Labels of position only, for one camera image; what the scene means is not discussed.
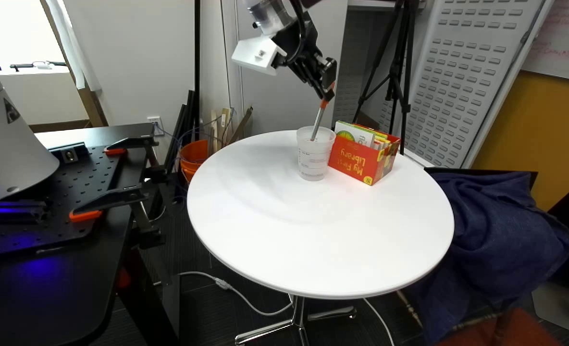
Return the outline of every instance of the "blue blanket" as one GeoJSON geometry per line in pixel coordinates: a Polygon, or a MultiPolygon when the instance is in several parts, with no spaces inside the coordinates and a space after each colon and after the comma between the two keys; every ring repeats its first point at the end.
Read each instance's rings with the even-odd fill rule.
{"type": "Polygon", "coordinates": [[[435,173],[455,218],[441,263],[405,291],[429,344],[465,317],[471,294],[489,301],[518,298],[547,280],[569,255],[569,231],[535,206],[529,173],[435,173]]]}

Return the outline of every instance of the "white pegboard panel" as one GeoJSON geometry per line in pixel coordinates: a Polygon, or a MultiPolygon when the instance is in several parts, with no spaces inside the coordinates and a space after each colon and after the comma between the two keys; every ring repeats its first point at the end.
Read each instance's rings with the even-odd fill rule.
{"type": "Polygon", "coordinates": [[[406,147],[461,167],[542,0],[438,0],[411,90],[406,147]]]}
{"type": "Polygon", "coordinates": [[[348,11],[344,27],[342,55],[338,62],[340,72],[335,87],[333,122],[350,122],[357,109],[357,101],[363,87],[364,69],[370,46],[372,28],[371,12],[348,11]]]}

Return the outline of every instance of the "orange box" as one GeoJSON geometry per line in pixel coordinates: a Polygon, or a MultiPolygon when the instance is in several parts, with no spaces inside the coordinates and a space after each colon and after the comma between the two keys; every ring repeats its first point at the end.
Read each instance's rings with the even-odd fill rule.
{"type": "Polygon", "coordinates": [[[336,136],[329,155],[329,167],[368,185],[376,184],[394,167],[400,144],[400,138],[386,135],[390,144],[380,151],[336,136]]]}

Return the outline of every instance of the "table base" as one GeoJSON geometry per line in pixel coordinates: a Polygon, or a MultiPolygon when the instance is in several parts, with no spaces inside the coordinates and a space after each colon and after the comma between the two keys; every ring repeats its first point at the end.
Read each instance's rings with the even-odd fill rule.
{"type": "Polygon", "coordinates": [[[346,307],[341,309],[333,309],[331,311],[308,314],[308,305],[306,304],[306,298],[293,296],[291,297],[291,302],[293,303],[293,317],[291,317],[290,320],[284,320],[282,322],[274,323],[263,328],[255,329],[253,331],[237,335],[235,337],[236,346],[244,345],[249,341],[264,337],[277,331],[285,330],[287,328],[296,328],[299,332],[299,338],[302,340],[302,346],[309,346],[308,336],[306,335],[306,324],[308,322],[325,320],[327,318],[334,317],[355,318],[355,315],[357,314],[355,307],[346,307]]]}

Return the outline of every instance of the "translucent measuring cup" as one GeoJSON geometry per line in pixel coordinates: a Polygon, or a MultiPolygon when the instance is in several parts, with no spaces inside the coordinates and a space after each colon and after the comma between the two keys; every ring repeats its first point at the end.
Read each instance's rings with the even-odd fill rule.
{"type": "Polygon", "coordinates": [[[297,130],[297,166],[299,175],[310,181],[325,177],[329,154],[334,144],[335,133],[325,127],[319,127],[317,137],[311,141],[313,126],[297,130]]]}

